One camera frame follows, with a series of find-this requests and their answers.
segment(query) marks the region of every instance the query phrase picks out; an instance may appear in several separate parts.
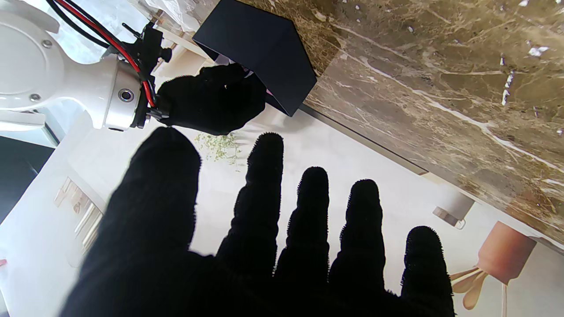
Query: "robotic arm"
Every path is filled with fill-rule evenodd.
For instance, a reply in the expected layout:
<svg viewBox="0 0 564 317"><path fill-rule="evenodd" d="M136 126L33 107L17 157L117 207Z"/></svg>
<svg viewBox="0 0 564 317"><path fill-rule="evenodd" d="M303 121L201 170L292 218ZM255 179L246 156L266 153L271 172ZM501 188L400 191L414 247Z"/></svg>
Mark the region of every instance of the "robotic arm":
<svg viewBox="0 0 564 317"><path fill-rule="evenodd" d="M0 129L41 127L43 115L31 111L62 99L82 105L97 129L142 129L151 116L167 118L170 107L155 95L151 72L159 58L170 61L171 49L161 48L162 32L153 23L141 34L128 28L137 37L133 44L119 42L128 61L109 45L100 62L90 65L66 55L48 33L58 30L59 23L43 11L0 0Z"/></svg>

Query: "marble countertop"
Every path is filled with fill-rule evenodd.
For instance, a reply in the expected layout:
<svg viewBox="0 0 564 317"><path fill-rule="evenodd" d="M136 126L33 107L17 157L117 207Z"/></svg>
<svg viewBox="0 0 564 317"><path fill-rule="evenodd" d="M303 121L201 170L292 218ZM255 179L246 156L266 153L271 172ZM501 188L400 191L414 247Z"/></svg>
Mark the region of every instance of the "marble countertop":
<svg viewBox="0 0 564 317"><path fill-rule="evenodd" d="M564 243L561 0L242 2L294 21L306 105Z"/></svg>

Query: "white wall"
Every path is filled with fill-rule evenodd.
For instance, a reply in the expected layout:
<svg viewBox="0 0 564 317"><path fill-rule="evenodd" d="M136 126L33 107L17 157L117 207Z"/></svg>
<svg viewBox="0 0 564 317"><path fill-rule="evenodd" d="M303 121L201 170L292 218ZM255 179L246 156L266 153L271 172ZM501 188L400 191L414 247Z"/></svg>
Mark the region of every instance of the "white wall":
<svg viewBox="0 0 564 317"><path fill-rule="evenodd" d="M103 207L119 183L128 160L139 143L157 126L119 133L90 128L81 117L54 152L39 176L28 188L12 213L0 225L0 289L12 317L53 316L72 286L77 269L76 254L69 240L78 221L53 206L53 198L67 176L83 184L96 204ZM372 178L380 188L384 209L383 233L386 244L386 286L400 291L405 239L414 226L433 227L443 241L450 272L471 268L478 249L499 219L529 231L511 217L489 206L475 205L459 231L432 215L441 195L438 186L419 177L347 136L298 111L288 118L269 108L240 133L246 142L246 156L263 131L280 133L285 140L283 200L280 216L279 251L284 247L285 228L296 204L296 188L309 166L322 166L329 174L329 243L331 261L336 256L338 237L345 223L349 190L358 179ZM195 131L182 129L190 139ZM214 253L227 233L238 190L244 184L245 167L236 172L225 162L204 161L197 200L197 226L192 249ZM564 257L537 245L521 277L509 284L509 316L556 315L564 311ZM501 284L486 279L473 311L466 311L456 296L459 316L500 316Z"/></svg>

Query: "red wire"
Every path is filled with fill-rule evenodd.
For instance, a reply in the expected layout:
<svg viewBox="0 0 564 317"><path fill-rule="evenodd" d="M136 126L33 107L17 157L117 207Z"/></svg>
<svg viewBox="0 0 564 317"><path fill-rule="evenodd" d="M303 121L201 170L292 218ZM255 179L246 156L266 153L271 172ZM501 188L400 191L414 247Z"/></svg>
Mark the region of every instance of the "red wire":
<svg viewBox="0 0 564 317"><path fill-rule="evenodd" d="M100 29L96 24L90 21L87 17L83 16L80 12L78 12L74 7L66 3L64 0L55 0L55 1L57 1L58 4L62 5L67 10L72 12L72 14L77 16L79 19L86 22L89 26L94 28L96 31L98 31L113 47L115 47L121 53L121 55L125 57L125 59L129 62L129 64L131 64L131 66L133 67L133 69L135 69L136 72L138 73L141 72L141 69L139 68L135 60L131 57L131 55L127 53L127 51L123 48L123 46L121 46L116 41L114 41L106 32ZM151 98L152 93L151 93L151 89L149 88L149 82L143 81L142 84L143 84L143 88L145 88L145 95L147 97L147 101L149 102L151 107L156 108L157 106L155 105L153 99Z"/></svg>

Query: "gloved hand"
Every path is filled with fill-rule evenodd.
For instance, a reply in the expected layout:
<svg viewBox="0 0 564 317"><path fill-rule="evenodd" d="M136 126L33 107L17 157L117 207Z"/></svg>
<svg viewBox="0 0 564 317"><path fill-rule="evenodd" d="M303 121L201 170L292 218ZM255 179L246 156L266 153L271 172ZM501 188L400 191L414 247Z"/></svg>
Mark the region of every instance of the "gloved hand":
<svg viewBox="0 0 564 317"><path fill-rule="evenodd" d="M231 229L215 257L189 252L200 158L171 128L138 149L100 224L62 316L454 316L435 232L408 235L400 296L384 288L382 208L372 180L351 189L341 251L329 269L328 177L309 168L276 270L283 141L257 140Z"/></svg>
<svg viewBox="0 0 564 317"><path fill-rule="evenodd" d="M170 104L165 125L213 135L242 128L265 109L266 87L239 64L202 68L197 76L177 77L162 84L158 95Z"/></svg>

